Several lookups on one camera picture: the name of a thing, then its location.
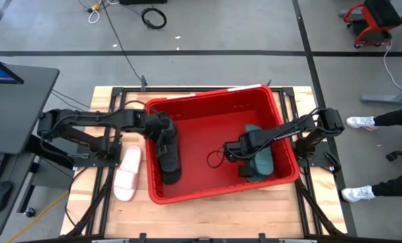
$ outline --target black desk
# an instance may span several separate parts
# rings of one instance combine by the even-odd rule
[[[36,138],[31,134],[38,114],[59,75],[59,70],[54,68],[6,66],[25,82],[23,85],[0,84],[0,152],[11,154],[0,182],[13,183],[8,204],[0,212],[0,235],[35,157],[34,153],[24,152],[24,147]]]
[[[23,85],[0,84],[0,152],[22,152],[59,75],[46,67],[6,65]]]

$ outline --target red plastic bin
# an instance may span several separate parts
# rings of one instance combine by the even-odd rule
[[[238,176],[242,161],[224,160],[216,169],[207,165],[209,152],[221,148],[224,142],[236,141],[245,132],[246,124],[263,129],[282,124],[272,92],[264,85],[201,92],[176,99],[152,99],[147,105],[167,113],[179,132],[181,178],[172,185],[163,184],[156,147],[146,140],[148,193],[157,204],[286,184],[299,176],[289,139],[272,144],[275,169],[261,182],[249,182]],[[215,165],[220,159],[212,155],[209,162]]]

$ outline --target gray floor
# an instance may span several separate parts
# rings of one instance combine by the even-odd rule
[[[0,0],[0,8],[5,0]],[[392,0],[397,11],[402,1]],[[336,17],[357,1],[299,0],[313,51],[385,51],[385,47],[353,48],[353,36]],[[140,12],[145,5],[133,6]],[[169,0],[157,5],[168,17],[163,30],[148,30],[139,16],[122,6],[108,8],[126,50],[271,50],[303,51],[291,1],[286,0]],[[0,51],[118,51],[117,40],[101,12],[91,25],[76,0],[13,0],[0,22]],[[402,26],[393,31],[391,51],[402,51]],[[146,56],[130,57],[149,85],[272,85],[311,86],[306,57],[283,56]],[[89,103],[98,85],[138,85],[124,57],[0,57],[22,65],[59,68],[55,89]],[[402,85],[402,57],[387,59]],[[326,104],[342,118],[380,115],[402,108],[364,105],[361,93],[397,94],[381,57],[315,57]],[[67,107],[51,97],[47,109]],[[343,174],[348,186],[376,184],[402,175],[402,158],[394,163],[384,155],[402,150],[402,127],[377,132],[347,129],[337,138]],[[30,203],[44,209],[64,190],[35,190]],[[62,201],[18,240],[57,237],[63,219]],[[402,239],[402,198],[377,198],[352,204],[359,236]],[[31,219],[12,214],[0,242],[9,239]]]

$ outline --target white slipper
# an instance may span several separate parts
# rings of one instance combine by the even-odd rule
[[[115,173],[113,190],[117,199],[129,201],[134,197],[141,164],[141,148],[130,146]]]

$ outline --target yellow cable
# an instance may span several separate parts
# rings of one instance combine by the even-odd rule
[[[65,192],[65,194],[61,195],[57,200],[55,200],[50,205],[48,205],[42,212],[39,213],[38,216],[36,216],[36,218],[33,221],[31,221],[24,229],[22,229],[16,235],[14,235],[12,238],[10,238],[6,243],[11,243],[18,236],[21,236],[26,230],[28,230],[30,227],[32,227],[32,225],[34,225],[34,223],[36,223],[42,217],[42,215],[44,215],[48,211],[48,209],[50,209],[52,206],[54,206],[56,203],[58,203],[61,199],[63,199],[68,194],[69,194],[69,192]]]

